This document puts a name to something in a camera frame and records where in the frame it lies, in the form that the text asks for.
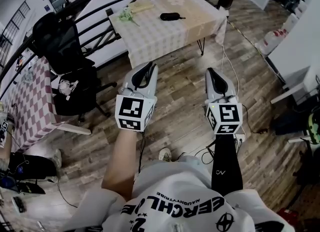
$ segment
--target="tablecloth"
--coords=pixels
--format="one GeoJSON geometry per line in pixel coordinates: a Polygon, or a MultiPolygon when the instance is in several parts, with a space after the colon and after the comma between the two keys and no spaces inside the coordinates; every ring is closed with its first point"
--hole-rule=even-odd
{"type": "Polygon", "coordinates": [[[134,14],[134,23],[118,19],[120,12],[110,21],[122,37],[129,52],[131,66],[152,61],[192,42],[215,34],[223,44],[227,18],[205,0],[151,0],[152,9],[134,14]],[[185,19],[162,21],[162,13],[177,12],[185,19]]]}
{"type": "Polygon", "coordinates": [[[4,110],[17,115],[17,128],[13,136],[22,151],[26,151],[35,142],[53,131],[61,121],[59,115],[56,114],[50,66],[46,58],[39,59],[29,71],[33,74],[33,81],[31,83],[20,81],[16,85],[12,84],[2,99],[4,110]]]}

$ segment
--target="chair backrest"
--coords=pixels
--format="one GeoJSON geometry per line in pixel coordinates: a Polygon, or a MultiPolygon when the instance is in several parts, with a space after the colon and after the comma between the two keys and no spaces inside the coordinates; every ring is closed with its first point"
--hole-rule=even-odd
{"type": "Polygon", "coordinates": [[[78,30],[72,20],[59,22],[54,13],[39,19],[33,27],[33,45],[59,75],[92,66],[82,54],[78,30]]]}

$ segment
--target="white marker cube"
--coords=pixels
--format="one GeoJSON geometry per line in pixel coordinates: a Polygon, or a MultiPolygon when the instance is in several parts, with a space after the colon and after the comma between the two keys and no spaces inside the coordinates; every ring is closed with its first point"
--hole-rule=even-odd
{"type": "Polygon", "coordinates": [[[149,98],[117,95],[115,120],[120,129],[144,131],[154,113],[156,101],[149,98]]]}
{"type": "Polygon", "coordinates": [[[242,125],[240,103],[209,103],[205,116],[214,134],[235,134],[242,125]]]}

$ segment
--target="black mesh chair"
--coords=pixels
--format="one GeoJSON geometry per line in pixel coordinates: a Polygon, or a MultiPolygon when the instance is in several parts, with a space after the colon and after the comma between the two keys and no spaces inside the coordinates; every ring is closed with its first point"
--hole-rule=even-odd
{"type": "Polygon", "coordinates": [[[108,87],[116,87],[112,82],[101,86],[97,78],[95,63],[84,57],[80,43],[78,30],[72,20],[59,22],[54,13],[42,17],[33,27],[32,50],[39,57],[45,56],[52,70],[60,76],[61,80],[78,84],[67,100],[64,94],[57,89],[52,89],[54,104],[59,115],[79,115],[79,121],[83,121],[82,114],[97,107],[106,117],[105,112],[97,104],[96,94],[108,87]]]}

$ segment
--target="black pouch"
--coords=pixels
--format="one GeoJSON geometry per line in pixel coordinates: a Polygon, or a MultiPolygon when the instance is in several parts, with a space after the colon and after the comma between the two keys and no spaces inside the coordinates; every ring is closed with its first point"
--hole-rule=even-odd
{"type": "Polygon", "coordinates": [[[174,20],[186,19],[186,18],[180,17],[179,13],[162,13],[160,15],[160,19],[163,21],[174,21],[174,20]]]}

